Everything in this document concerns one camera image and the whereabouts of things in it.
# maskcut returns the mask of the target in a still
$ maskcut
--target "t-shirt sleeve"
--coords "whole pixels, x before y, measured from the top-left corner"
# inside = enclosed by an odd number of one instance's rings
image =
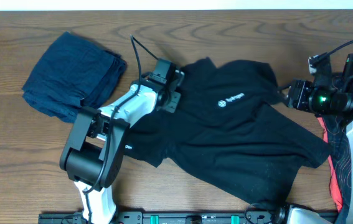
[[[161,112],[153,111],[132,126],[126,137],[125,155],[157,167],[166,158],[171,141],[163,128]]]
[[[294,121],[286,118],[270,106],[263,106],[258,110],[258,123],[281,139],[287,139],[294,145],[292,153],[305,158],[301,165],[317,168],[328,158],[332,148],[321,138],[304,129]]]

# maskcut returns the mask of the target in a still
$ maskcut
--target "wooden table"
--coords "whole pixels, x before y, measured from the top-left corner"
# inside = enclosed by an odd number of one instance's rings
[[[71,31],[122,54],[128,69],[110,101],[136,79],[129,34],[156,55],[161,47],[174,60],[192,63],[210,57],[219,66],[235,59],[268,62],[280,85],[292,78],[312,79],[307,59],[353,39],[353,11],[103,11],[0,12],[0,223],[36,223],[41,212],[75,211],[81,200],[59,168],[71,124],[32,109],[21,87],[47,47]],[[144,71],[155,61],[139,50]],[[348,47],[332,57],[341,71]],[[311,114],[275,106],[321,136]],[[329,165],[302,167],[288,201],[316,210],[334,210]],[[163,210],[243,210],[247,203],[198,180],[165,160],[157,169],[126,157],[114,184],[119,205]]]

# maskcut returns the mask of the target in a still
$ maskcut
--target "white logo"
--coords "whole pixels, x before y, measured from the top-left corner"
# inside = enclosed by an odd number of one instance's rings
[[[226,104],[227,104],[226,102],[231,103],[231,102],[233,102],[235,100],[238,100],[238,99],[242,98],[243,96],[245,96],[244,93],[240,93],[240,94],[237,94],[237,95],[232,96],[230,98],[226,98],[225,100],[220,100],[218,102],[218,106],[220,106],[221,108],[224,108],[226,106]]]
[[[220,100],[220,101],[218,102],[218,106],[220,106],[220,107],[225,107],[225,106],[226,106],[226,101]]]

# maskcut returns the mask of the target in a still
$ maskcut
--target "folded navy cloth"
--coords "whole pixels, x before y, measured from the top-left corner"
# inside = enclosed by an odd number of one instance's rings
[[[120,55],[65,32],[32,70],[22,97],[36,110],[72,123],[81,107],[99,108],[125,70]]]

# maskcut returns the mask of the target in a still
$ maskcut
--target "red fabric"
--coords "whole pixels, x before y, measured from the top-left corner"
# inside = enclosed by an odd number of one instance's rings
[[[324,124],[324,120],[322,118],[318,118],[318,120],[320,122],[321,127],[324,129],[323,140],[325,142],[328,142],[327,129],[326,129],[326,125]],[[331,171],[330,193],[333,201],[337,205],[338,212],[340,212],[342,209],[342,196],[341,196],[341,191],[339,190],[336,171],[332,164],[331,156],[328,157],[328,163],[330,164],[330,171]]]

